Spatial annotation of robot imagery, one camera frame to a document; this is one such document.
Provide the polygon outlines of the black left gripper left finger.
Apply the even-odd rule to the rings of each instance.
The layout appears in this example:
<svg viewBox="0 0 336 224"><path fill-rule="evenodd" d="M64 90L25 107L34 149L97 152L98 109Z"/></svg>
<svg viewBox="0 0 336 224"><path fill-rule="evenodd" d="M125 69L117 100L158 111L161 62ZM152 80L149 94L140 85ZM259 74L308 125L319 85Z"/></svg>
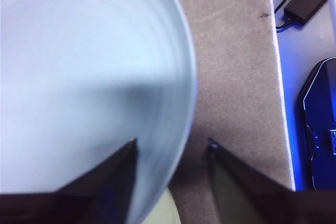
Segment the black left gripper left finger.
<svg viewBox="0 0 336 224"><path fill-rule="evenodd" d="M50 193L1 195L1 223L125 223L136 180L136 139Z"/></svg>

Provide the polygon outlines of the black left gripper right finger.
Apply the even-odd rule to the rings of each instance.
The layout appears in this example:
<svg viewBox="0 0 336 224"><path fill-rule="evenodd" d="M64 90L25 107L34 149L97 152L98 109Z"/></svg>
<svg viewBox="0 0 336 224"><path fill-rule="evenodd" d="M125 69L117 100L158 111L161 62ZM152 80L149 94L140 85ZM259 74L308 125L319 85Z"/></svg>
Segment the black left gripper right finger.
<svg viewBox="0 0 336 224"><path fill-rule="evenodd" d="M221 223L335 223L335 191L292 191L213 138L208 173Z"/></svg>

